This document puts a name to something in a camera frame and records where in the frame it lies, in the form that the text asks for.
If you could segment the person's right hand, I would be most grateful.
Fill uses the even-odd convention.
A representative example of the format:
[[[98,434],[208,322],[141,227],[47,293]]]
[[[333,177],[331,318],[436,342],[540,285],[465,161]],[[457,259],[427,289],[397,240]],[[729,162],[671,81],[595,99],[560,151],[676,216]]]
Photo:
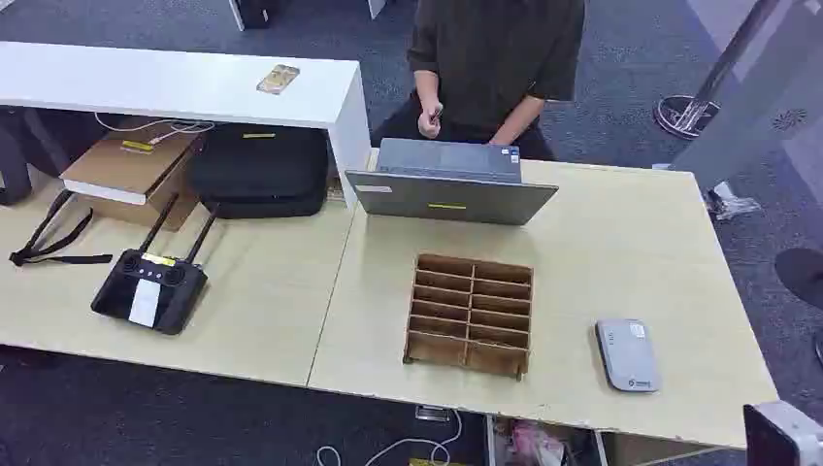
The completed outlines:
[[[419,133],[427,139],[436,139],[441,131],[443,104],[439,101],[421,104],[421,114],[417,120]]]

